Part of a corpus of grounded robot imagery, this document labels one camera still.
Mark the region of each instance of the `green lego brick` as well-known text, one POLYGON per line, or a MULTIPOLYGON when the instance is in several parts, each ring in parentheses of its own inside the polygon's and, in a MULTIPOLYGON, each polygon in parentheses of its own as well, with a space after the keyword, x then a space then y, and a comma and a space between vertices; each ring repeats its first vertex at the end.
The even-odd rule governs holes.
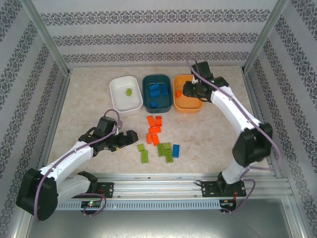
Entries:
POLYGON ((132 90, 131 90, 131 88, 128 88, 128 89, 127 89, 127 96, 130 97, 131 95, 132 95, 132 90))
POLYGON ((158 144, 158 156, 162 157, 165 155, 164 146, 163 144, 158 144))
POLYGON ((142 162, 142 164, 149 162, 149 157, 148 157, 148 151, 147 150, 142 150, 141 151, 141 162, 142 162))
POLYGON ((138 145, 138 150, 139 150, 139 152, 141 152, 142 150, 145 150, 144 144, 139 144, 138 145))
POLYGON ((164 149, 165 149, 165 150, 171 150, 171 149, 172 149, 171 144, 170 144, 169 142, 164 143, 164 149))
POLYGON ((166 162, 173 163, 172 150, 165 150, 166 162))

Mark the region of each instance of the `blue bowl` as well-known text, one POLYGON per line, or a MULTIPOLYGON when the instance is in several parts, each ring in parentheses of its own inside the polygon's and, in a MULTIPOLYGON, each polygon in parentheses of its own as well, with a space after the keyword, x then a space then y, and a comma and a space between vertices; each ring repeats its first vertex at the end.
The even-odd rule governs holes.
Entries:
POLYGON ((164 74, 148 75, 142 81, 143 102, 144 107, 149 113, 167 113, 173 104, 173 91, 170 84, 170 79, 164 74), (163 96, 162 89, 160 88, 161 95, 156 98, 150 98, 149 86, 158 83, 160 85, 165 84, 168 89, 168 95, 163 96), (158 106, 152 108, 151 101, 156 101, 158 106))

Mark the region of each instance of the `white bowl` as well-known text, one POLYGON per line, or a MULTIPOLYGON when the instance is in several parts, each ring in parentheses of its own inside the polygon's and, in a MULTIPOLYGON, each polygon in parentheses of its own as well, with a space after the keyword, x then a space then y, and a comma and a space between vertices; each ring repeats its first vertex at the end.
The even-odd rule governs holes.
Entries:
POLYGON ((133 76, 115 78, 110 82, 110 93, 113 109, 122 115, 133 114, 141 110, 143 99, 138 81, 133 76), (127 96, 127 89, 131 88, 132 95, 127 96))

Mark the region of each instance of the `plastic bowl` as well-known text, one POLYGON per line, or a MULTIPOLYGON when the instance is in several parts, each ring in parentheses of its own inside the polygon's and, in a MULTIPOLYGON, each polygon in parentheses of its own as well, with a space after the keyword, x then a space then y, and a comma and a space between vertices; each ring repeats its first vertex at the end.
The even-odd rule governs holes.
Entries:
POLYGON ((183 92, 183 86, 187 81, 192 81, 193 76, 191 74, 182 74, 174 78, 174 105, 175 109, 179 113, 197 113, 204 105, 204 102, 198 98, 186 97, 183 94, 177 98, 176 91, 183 92))
POLYGON ((170 79, 168 76, 164 74, 155 74, 155 75, 148 75, 142 81, 142 91, 143 91, 143 100, 144 100, 144 107, 149 113, 167 113, 172 104, 173 104, 173 95, 172 95, 172 87, 170 84, 170 79), (158 83, 158 84, 166 84, 168 89, 168 95, 163 96, 162 90, 161 95, 156 98, 151 98, 149 94, 149 86, 158 83), (150 105, 151 101, 156 101, 158 106, 156 108, 152 108, 150 105))
POLYGON ((143 99, 138 81, 133 76, 113 79, 110 84, 110 93, 113 109, 121 115, 133 114, 141 110, 143 99), (127 89, 132 89, 132 95, 127 96, 127 89))

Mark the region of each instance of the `orange lego brick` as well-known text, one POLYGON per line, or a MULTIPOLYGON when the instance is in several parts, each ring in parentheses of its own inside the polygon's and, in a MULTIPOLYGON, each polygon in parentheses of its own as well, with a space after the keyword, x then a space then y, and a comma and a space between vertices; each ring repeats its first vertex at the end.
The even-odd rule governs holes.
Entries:
POLYGON ((153 116, 148 116, 148 122, 149 122, 150 127, 156 126, 153 116))
POLYGON ((179 98, 180 96, 182 96, 182 91, 177 90, 176 91, 176 98, 179 98))
POLYGON ((162 117, 156 116, 156 120, 157 120, 157 126, 162 126, 162 117))
POLYGON ((152 134, 151 137, 152 137, 152 141, 153 141, 154 146, 157 146, 159 144, 158 135, 157 134, 152 134))
POLYGON ((151 133, 151 134, 161 133, 160 127, 156 126, 156 127, 149 128, 149 133, 151 133))
POLYGON ((150 145, 152 144, 152 137, 151 137, 151 133, 147 134, 147 143, 150 145))

